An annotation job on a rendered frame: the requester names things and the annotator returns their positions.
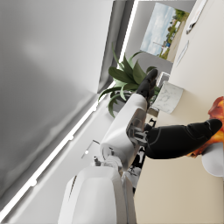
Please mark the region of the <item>window with outdoor view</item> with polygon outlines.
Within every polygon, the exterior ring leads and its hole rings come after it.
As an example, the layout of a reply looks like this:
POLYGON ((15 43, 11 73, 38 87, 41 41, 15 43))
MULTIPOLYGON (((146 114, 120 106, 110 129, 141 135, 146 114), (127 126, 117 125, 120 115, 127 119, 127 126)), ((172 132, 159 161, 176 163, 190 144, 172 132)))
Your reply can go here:
POLYGON ((140 50, 174 61, 189 13, 163 3, 155 3, 140 50))

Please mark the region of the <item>white ceiling light strip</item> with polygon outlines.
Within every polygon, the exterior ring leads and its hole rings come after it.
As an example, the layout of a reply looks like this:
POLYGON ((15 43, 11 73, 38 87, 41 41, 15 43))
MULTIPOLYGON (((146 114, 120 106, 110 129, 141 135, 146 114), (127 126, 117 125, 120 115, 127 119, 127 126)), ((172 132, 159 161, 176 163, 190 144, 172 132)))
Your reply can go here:
POLYGON ((0 223, 92 113, 137 4, 0 0, 0 223))

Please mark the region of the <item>white plate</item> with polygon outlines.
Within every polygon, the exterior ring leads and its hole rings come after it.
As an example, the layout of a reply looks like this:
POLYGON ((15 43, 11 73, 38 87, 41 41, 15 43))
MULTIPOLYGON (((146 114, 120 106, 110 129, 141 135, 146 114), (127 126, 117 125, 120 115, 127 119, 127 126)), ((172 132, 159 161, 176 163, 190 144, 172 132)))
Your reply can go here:
POLYGON ((223 143, 213 143, 202 153, 204 169, 215 177, 224 179, 224 150, 223 143))

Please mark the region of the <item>potted plant in marble pot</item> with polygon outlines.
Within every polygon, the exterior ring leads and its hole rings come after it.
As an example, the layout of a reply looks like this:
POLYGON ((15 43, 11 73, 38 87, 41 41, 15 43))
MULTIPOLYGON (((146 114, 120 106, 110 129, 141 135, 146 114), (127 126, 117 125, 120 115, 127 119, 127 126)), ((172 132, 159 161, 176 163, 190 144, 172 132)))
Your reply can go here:
POLYGON ((108 69, 109 75, 114 79, 115 85, 104 90, 99 99, 104 95, 110 94, 108 112, 114 115, 114 105, 119 100, 126 102, 132 94, 142 95, 148 102, 148 106, 162 110, 170 114, 178 105, 183 89, 170 84, 166 80, 162 87, 158 87, 158 70, 150 66, 144 71, 138 61, 133 63, 133 58, 139 54, 136 52, 129 59, 123 56, 122 62, 116 57, 115 50, 112 50, 118 68, 111 66, 108 69))

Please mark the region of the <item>roasted orange drumstick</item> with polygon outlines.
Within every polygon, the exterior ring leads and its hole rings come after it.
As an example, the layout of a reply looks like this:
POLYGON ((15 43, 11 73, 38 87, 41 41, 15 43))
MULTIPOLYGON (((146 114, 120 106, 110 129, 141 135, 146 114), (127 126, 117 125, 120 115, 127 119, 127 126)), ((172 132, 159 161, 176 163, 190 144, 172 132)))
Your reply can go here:
POLYGON ((214 136, 212 136, 201 147, 187 154, 188 157, 196 158, 198 155, 201 155, 208 146, 217 143, 224 143, 224 96, 218 97, 213 102, 213 106, 209 109, 208 114, 210 119, 216 118, 221 120, 222 127, 214 136))

